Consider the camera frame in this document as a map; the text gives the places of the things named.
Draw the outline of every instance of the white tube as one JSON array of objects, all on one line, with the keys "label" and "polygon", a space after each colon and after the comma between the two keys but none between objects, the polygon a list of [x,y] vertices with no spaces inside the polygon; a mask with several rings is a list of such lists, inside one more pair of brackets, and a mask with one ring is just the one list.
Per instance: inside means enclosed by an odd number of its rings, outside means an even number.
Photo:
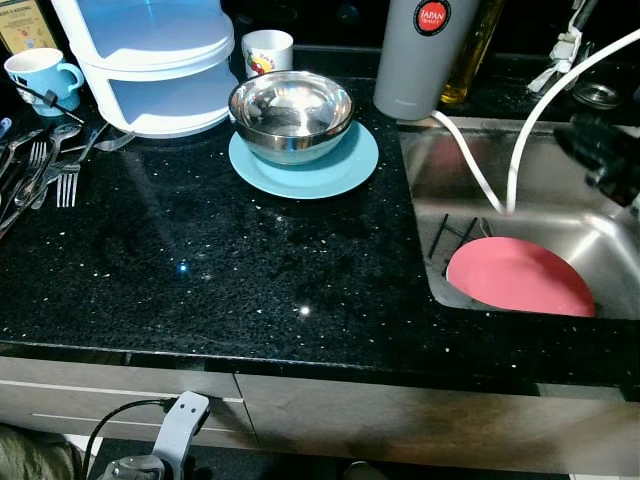
[{"label": "white tube", "polygon": [[471,150],[469,150],[469,146],[467,145],[467,142],[465,142],[464,137],[462,136],[462,133],[460,132],[458,127],[456,127],[455,123],[449,120],[449,117],[447,117],[444,113],[439,112],[438,110],[434,110],[431,116],[438,120],[447,130],[451,132],[453,138],[458,143],[460,151],[462,152],[462,156],[466,160],[467,165],[469,165],[469,169],[476,179],[476,182],[478,182],[478,185],[480,185],[480,188],[484,192],[489,202],[491,202],[493,208],[495,208],[498,213],[504,215],[504,206],[500,203],[500,200],[498,200],[498,196],[495,194],[495,192],[491,188],[491,185],[489,185],[489,182],[482,174],[480,167],[473,158]]},{"label": "white tube", "polygon": [[516,145],[511,155],[511,164],[509,165],[509,175],[507,180],[507,214],[513,213],[516,208],[516,192],[518,189],[518,172],[520,170],[520,160],[522,159],[522,152],[524,151],[524,146],[527,142],[527,138],[529,137],[529,133],[531,132],[531,129],[533,128],[535,122],[538,120],[538,117],[540,117],[544,109],[547,108],[547,105],[551,103],[551,100],[553,100],[555,96],[560,93],[562,89],[566,87],[574,78],[576,78],[578,75],[585,72],[589,68],[593,67],[600,60],[607,58],[609,55],[617,52],[621,48],[624,48],[637,40],[640,40],[640,29],[631,32],[628,35],[625,35],[621,39],[607,45],[602,50],[597,51],[582,63],[576,65],[569,72],[563,75],[549,89],[549,91],[543,95],[540,101],[533,108],[533,110],[529,114],[529,117],[524,123],[522,130],[520,130],[518,140],[516,141]]}]

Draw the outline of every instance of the small cup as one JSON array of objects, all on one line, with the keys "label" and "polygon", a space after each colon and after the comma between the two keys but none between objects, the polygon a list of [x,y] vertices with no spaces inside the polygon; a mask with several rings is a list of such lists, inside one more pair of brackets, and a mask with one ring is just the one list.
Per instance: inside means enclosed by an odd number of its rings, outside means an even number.
[{"label": "small cup", "polygon": [[247,78],[276,70],[291,70],[293,37],[280,30],[258,30],[242,37]]},{"label": "small cup", "polygon": [[[58,96],[58,105],[74,110],[79,104],[77,89],[84,83],[78,67],[64,63],[64,56],[55,48],[34,48],[16,53],[4,62],[4,69],[14,83],[30,88],[40,95],[51,90]],[[30,103],[38,115],[57,117],[63,113],[24,90],[18,89],[22,99]]]}]

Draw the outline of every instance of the blue plate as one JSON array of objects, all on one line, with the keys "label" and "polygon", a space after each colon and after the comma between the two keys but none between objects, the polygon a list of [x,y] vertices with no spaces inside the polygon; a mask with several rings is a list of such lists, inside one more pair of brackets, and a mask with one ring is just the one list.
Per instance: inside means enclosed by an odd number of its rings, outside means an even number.
[{"label": "blue plate", "polygon": [[362,124],[353,122],[333,150],[304,165],[263,160],[237,133],[229,157],[238,175],[254,187],[279,197],[313,200],[348,192],[369,178],[378,164],[378,145]]}]

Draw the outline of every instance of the sink basin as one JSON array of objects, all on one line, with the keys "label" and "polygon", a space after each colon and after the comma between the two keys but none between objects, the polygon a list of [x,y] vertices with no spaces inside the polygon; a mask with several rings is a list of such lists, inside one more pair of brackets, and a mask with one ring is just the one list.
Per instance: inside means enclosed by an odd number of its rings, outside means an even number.
[{"label": "sink basin", "polygon": [[[504,199],[522,122],[452,120],[489,184]],[[597,317],[640,319],[640,223],[629,209],[585,184],[585,169],[555,143],[555,125],[539,122],[529,137],[516,212],[510,217],[493,210],[447,130],[432,120],[400,126],[429,285],[441,304],[498,310],[471,299],[444,278],[449,259],[462,244],[494,235],[528,240],[563,258],[591,289]]]}]

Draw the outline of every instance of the white plastic container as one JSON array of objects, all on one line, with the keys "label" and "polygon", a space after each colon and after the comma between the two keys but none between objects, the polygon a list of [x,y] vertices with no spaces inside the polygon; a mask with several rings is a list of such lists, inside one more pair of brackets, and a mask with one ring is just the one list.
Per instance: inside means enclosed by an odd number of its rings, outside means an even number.
[{"label": "white plastic container", "polygon": [[70,47],[116,128],[191,135],[228,114],[233,25],[219,0],[53,0]]}]

